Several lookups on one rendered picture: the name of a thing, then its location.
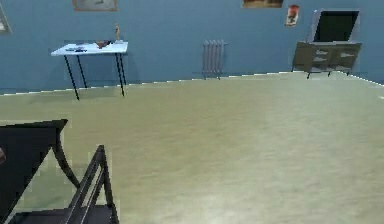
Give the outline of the grey television stand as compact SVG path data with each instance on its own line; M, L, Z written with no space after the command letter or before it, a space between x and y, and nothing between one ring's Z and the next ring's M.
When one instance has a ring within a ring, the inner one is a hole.
M336 41L336 42L305 42L298 41L291 71L300 70L307 73L310 78L312 73L334 71L350 75L361 50L361 42Z

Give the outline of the grey framed television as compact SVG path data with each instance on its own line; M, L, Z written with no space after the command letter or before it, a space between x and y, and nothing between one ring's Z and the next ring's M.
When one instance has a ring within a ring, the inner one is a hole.
M307 34L308 42L348 42L356 39L359 9L317 9Z

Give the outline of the white table with black legs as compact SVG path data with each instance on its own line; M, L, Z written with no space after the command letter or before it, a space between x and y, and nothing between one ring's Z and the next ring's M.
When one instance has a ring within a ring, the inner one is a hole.
M79 93L78 88L76 86L76 83L74 81L72 69L69 63L69 56L75 56L77 59L77 63L80 69L81 77L83 80L84 87L87 88L87 83L85 80L82 64L80 57L81 56L90 56L90 55L108 55L112 54L115 57L116 67L117 67L117 73L119 77L119 84L121 89L122 96L125 96L125 89L124 87L127 85L126 77L125 77L125 70L124 70L124 63L123 63L123 57L125 54L128 53L128 42L123 42L121 44L115 43L115 41L111 41L109 45L106 47L103 47L102 49L99 49L96 42L94 43L84 43L84 44L75 44L70 43L62 46L59 49L54 50L50 53L51 56L63 56L64 61L67 67L68 74L70 76L70 80L72 83L73 90L75 92L76 99L79 100ZM67 52L65 49L67 48L84 48L87 49L87 52Z

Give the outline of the black dining table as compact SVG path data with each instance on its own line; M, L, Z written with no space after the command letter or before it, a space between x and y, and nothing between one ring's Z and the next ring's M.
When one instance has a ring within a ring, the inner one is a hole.
M50 149L67 178L80 186L61 144L67 122L57 119L0 126L0 150L5 156L0 159L0 222L12 212Z

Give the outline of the grey wall radiator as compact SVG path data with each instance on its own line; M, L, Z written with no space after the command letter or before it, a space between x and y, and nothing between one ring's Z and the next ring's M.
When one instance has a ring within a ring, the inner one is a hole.
M203 42L202 74L204 79L221 79L226 45L224 40L206 40Z

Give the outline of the brown framed wall picture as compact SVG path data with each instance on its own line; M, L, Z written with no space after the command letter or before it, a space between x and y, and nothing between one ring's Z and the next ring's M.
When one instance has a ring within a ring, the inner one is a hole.
M242 0L243 8L281 8L284 0Z

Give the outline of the red and white wall poster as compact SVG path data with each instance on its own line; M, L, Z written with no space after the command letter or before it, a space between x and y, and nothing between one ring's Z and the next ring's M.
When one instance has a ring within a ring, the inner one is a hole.
M295 26L298 20L300 7L298 5L290 5L288 7L287 17L286 17L286 26Z

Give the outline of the grey framed wall picture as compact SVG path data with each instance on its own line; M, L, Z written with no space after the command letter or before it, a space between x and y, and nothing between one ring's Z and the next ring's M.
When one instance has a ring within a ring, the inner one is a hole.
M72 0L76 11L116 11L117 0Z

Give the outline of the pale framed wall picture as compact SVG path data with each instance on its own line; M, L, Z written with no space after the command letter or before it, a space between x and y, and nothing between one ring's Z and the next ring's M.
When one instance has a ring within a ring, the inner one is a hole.
M0 34L11 34L12 30L4 14L2 5L0 4Z

